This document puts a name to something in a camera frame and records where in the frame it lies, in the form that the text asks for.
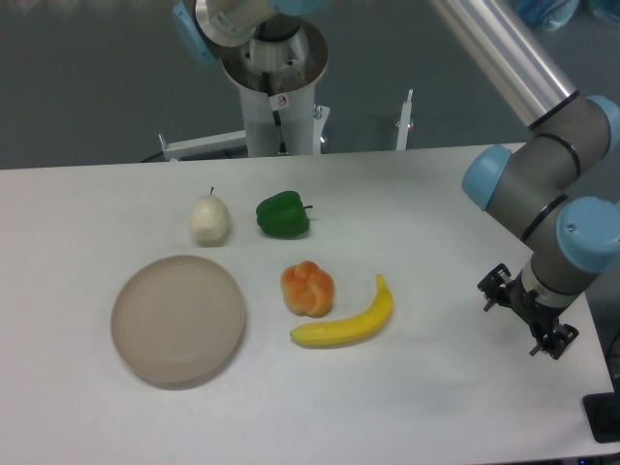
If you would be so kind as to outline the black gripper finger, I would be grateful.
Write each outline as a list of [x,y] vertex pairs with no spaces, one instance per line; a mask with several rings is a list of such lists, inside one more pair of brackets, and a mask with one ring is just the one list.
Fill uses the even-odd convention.
[[530,329],[536,340],[536,345],[529,352],[531,357],[545,353],[558,359],[578,337],[578,330],[568,324],[552,323],[549,327],[534,324]]
[[492,307],[499,305],[510,308],[510,289],[512,282],[511,273],[504,263],[499,263],[492,268],[478,283],[478,290],[483,294],[485,304],[482,307],[488,312]]

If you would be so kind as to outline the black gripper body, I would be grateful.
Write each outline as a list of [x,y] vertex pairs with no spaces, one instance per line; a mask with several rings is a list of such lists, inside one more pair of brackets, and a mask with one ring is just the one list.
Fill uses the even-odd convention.
[[509,284],[510,309],[530,328],[537,324],[549,327],[552,323],[559,323],[562,313],[561,307],[550,307],[536,301],[538,292],[526,291],[520,276],[517,276]]

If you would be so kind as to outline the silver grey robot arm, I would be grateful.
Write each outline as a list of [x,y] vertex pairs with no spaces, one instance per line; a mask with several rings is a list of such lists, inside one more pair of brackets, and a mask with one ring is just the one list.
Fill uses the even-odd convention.
[[[195,59],[221,62],[238,86],[248,152],[319,153],[314,84],[326,41],[305,16],[318,1],[179,1],[177,33]],[[532,251],[517,275],[498,265],[479,283],[488,306],[513,311],[537,352],[560,357],[578,335],[560,315],[619,258],[619,210],[567,188],[619,142],[619,108],[583,97],[505,1],[437,1],[434,10],[488,76],[532,139],[485,149],[461,186]]]

